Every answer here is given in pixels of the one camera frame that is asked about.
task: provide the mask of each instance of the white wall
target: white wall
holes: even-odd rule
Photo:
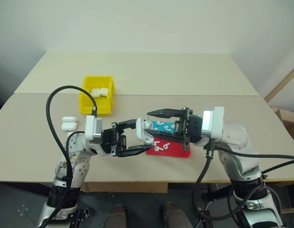
[[[273,68],[267,81],[259,86],[259,94],[266,97],[273,88],[278,85],[283,78],[294,68],[294,47],[292,47],[285,55],[280,58]]]
[[[294,78],[269,102],[269,105],[294,112]]]
[[[261,90],[293,47],[294,0],[0,0],[0,101],[46,50],[232,53]]]

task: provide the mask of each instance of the floor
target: floor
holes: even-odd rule
[[[283,208],[290,207],[287,190],[276,188]],[[199,205],[205,207],[207,202],[203,201],[201,194],[206,190],[200,190]],[[161,193],[81,193],[78,207],[81,209],[93,207],[94,215],[85,220],[82,228],[101,228],[107,214],[117,204],[123,204],[129,215],[129,228],[162,228],[161,207],[165,202],[176,203],[188,216],[194,227],[198,224],[197,216],[190,201],[191,186],[172,185],[168,194]],[[28,193],[4,184],[0,184],[0,228],[34,228],[39,219],[42,205],[46,197]],[[228,213],[226,200],[212,202],[208,208],[212,216]],[[283,215],[283,221],[288,228],[294,228],[292,214]],[[215,228],[236,228],[232,219],[214,222]]]

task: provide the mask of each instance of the wooden frame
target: wooden frame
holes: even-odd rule
[[[286,208],[281,210],[282,214],[294,213],[294,208]]]
[[[276,85],[274,89],[265,97],[265,101],[269,103],[292,79],[294,78],[294,68]]]

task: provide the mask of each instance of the white plastic casing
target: white plastic casing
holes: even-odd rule
[[[85,127],[85,139],[92,141],[93,140],[93,126],[94,126],[94,116],[86,116],[86,127]]]
[[[72,123],[67,123],[67,122],[63,122],[61,125],[61,129],[64,132],[73,132],[75,131],[77,128],[77,123],[72,122]]]
[[[77,119],[74,116],[64,116],[61,118],[61,121],[70,123],[70,122],[77,122]]]
[[[136,122],[136,134],[137,138],[143,141],[146,144],[151,144],[154,140],[154,137],[145,132],[145,129],[152,129],[153,124],[151,121],[144,121],[142,118],[138,118]]]
[[[108,89],[103,87],[100,89],[100,95],[102,96],[108,96]]]
[[[204,137],[220,140],[222,138],[223,122],[224,107],[214,107],[211,111],[204,111],[201,134]]]
[[[98,88],[94,88],[91,90],[91,96],[94,97],[94,98],[99,98],[100,97],[100,89]]]

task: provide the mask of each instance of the brown shoe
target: brown shoe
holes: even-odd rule
[[[127,228],[126,210],[123,205],[116,205],[112,209],[103,228]]]
[[[165,228],[194,228],[184,211],[172,203],[163,206],[163,222]]]

